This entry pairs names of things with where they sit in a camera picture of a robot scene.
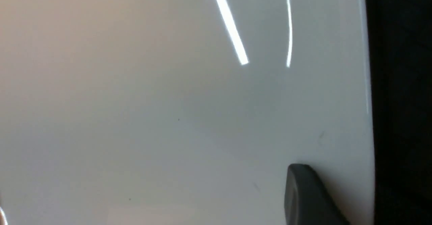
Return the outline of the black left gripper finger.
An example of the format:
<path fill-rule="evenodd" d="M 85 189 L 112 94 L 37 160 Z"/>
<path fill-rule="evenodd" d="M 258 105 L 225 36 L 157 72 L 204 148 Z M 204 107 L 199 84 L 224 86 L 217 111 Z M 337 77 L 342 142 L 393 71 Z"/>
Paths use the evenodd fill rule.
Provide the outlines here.
<path fill-rule="evenodd" d="M 316 171 L 306 164 L 290 164 L 284 199 L 287 225 L 348 225 Z"/>

